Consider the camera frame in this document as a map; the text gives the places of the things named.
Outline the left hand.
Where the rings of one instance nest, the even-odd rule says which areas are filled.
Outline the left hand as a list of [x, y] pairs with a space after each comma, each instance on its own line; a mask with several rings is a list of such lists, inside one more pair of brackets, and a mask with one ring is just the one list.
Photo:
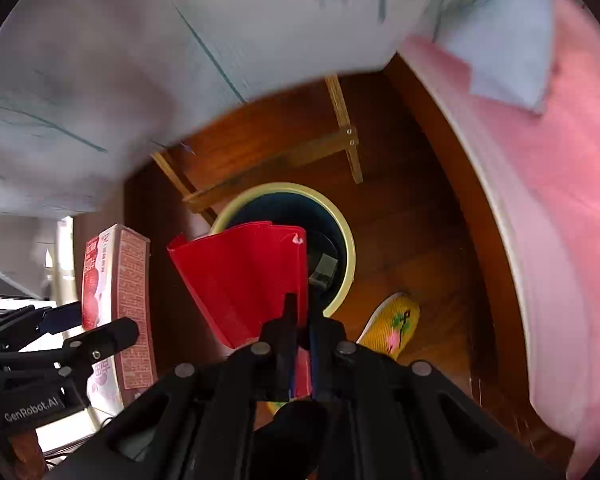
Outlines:
[[41, 480], [47, 472], [47, 465], [38, 443], [38, 434], [34, 430], [13, 434], [9, 442], [16, 456], [16, 477], [19, 480]]

